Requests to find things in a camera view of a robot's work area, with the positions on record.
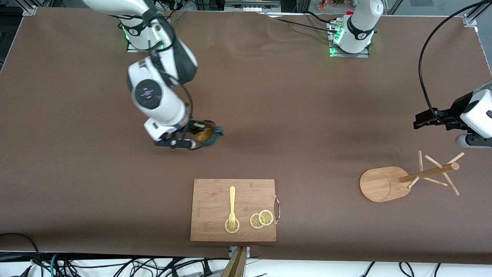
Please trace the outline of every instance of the wooden mug tree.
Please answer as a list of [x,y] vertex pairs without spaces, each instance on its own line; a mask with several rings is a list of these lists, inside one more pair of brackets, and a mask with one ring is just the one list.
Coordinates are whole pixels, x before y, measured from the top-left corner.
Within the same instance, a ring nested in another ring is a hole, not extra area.
[[433,158],[426,155],[425,158],[436,165],[436,167],[424,170],[422,164],[422,152],[419,151],[420,172],[412,175],[409,175],[405,170],[399,167],[385,167],[368,170],[362,174],[359,180],[362,194],[364,194],[367,199],[374,202],[389,201],[407,195],[419,179],[448,186],[446,183],[430,178],[434,175],[443,174],[451,188],[453,188],[455,194],[460,195],[447,173],[460,169],[460,165],[456,163],[456,161],[463,155],[463,152],[460,153],[445,165],[441,165]]

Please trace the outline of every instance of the wooden cutting board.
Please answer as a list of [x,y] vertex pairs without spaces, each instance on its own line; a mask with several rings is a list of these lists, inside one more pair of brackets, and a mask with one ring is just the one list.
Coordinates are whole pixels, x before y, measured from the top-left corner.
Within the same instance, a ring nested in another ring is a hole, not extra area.
[[[234,213],[239,230],[225,231],[229,216],[229,188],[236,187]],[[275,221],[254,229],[249,218],[264,209],[274,215],[275,180],[265,179],[195,179],[191,212],[192,242],[274,242],[277,240]]]

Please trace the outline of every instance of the brown table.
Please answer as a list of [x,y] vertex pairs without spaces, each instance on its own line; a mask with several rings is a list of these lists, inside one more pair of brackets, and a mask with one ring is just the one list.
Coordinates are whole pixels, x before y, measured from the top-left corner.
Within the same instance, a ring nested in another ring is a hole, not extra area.
[[[323,32],[264,15],[183,15],[177,33],[199,62],[186,84],[195,116],[225,131],[187,152],[156,148],[145,132],[125,81],[145,55],[125,52],[116,19],[40,8],[0,75],[0,231],[26,233],[43,251],[225,256],[224,246],[189,241],[193,180],[261,178],[276,180],[282,218],[277,242],[252,255],[492,263],[491,151],[464,150],[451,174],[458,197],[422,181],[373,203],[358,187],[370,168],[416,172],[418,150],[441,162],[462,150],[460,131],[412,128],[426,109],[418,55],[441,20],[382,17],[371,57],[347,59],[329,57]],[[424,63],[439,108],[491,78],[460,18],[436,34]]]

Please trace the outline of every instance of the fork handle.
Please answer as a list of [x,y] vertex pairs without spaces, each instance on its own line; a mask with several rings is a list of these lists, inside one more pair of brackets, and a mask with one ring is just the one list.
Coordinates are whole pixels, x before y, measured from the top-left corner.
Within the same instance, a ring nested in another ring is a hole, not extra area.
[[234,212],[234,199],[236,197],[236,187],[231,186],[229,188],[229,198],[231,200],[231,212]]

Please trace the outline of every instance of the lemon slice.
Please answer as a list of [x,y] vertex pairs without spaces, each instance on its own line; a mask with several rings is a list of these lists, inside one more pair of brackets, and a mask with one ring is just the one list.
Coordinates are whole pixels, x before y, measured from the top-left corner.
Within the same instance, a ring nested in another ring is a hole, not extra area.
[[274,215],[271,211],[264,209],[259,212],[258,219],[260,220],[261,225],[268,226],[274,221]]
[[237,232],[239,230],[239,221],[238,221],[238,219],[236,218],[236,224],[234,224],[234,228],[232,228],[232,229],[229,229],[229,219],[226,219],[225,220],[225,224],[224,224],[224,228],[225,228],[225,230],[228,233],[231,233],[231,234]]
[[263,224],[261,224],[260,219],[258,218],[258,213],[253,214],[249,218],[249,223],[253,226],[254,229],[263,228]]

